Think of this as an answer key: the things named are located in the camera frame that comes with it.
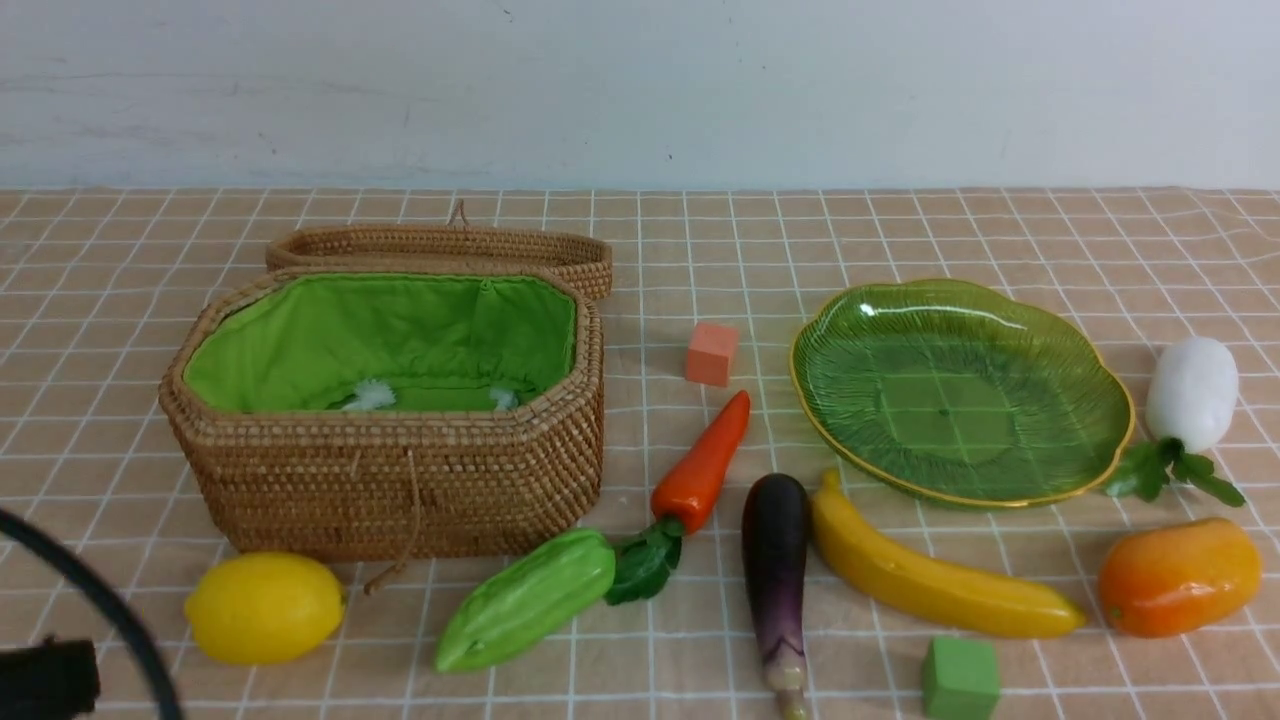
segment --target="white wall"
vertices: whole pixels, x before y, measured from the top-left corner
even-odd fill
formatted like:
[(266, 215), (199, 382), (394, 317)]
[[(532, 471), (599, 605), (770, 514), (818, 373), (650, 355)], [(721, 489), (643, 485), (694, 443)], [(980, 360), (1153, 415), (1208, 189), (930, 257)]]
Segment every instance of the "white wall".
[(0, 186), (1280, 187), (1276, 0), (0, 0)]

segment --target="carrot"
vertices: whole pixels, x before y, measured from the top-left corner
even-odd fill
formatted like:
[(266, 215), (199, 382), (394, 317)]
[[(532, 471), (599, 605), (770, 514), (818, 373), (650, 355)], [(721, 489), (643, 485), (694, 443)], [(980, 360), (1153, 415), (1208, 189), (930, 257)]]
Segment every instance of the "carrot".
[(662, 592), (680, 565), (685, 536), (696, 533), (710, 518), (750, 416), (751, 396), (740, 391), (658, 483), (649, 497), (654, 523), (613, 546), (618, 562), (605, 603), (649, 600)]
[(707, 524), (724, 487), (728, 464), (746, 436), (750, 415), (751, 396), (739, 391), (654, 488), (649, 509), (655, 518), (680, 520), (686, 536)]

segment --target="eggplant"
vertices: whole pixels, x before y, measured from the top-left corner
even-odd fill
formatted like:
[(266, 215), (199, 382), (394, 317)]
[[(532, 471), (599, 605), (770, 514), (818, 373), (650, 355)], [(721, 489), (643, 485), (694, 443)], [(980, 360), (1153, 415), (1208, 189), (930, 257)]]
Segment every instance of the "eggplant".
[(813, 519), (809, 493), (791, 475), (771, 473), (742, 506), (742, 569), (764, 683), (786, 720), (808, 717), (804, 573)]

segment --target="green foam cube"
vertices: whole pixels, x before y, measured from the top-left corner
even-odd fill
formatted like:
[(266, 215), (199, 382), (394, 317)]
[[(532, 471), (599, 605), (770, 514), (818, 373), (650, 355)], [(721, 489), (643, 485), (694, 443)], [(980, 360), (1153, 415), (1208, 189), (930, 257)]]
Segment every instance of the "green foam cube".
[(924, 657), (920, 687), (925, 717), (988, 720), (1000, 702), (996, 648), (965, 638), (933, 638)]

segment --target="banana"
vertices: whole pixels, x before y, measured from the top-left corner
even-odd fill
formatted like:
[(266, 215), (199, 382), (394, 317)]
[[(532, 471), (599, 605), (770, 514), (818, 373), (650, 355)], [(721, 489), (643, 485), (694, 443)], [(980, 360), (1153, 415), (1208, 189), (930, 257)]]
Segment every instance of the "banana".
[(1087, 623), (1061, 593), (1029, 580), (936, 560), (876, 530), (827, 470), (813, 496), (818, 553), (846, 583), (931, 623), (1005, 638), (1052, 638)]

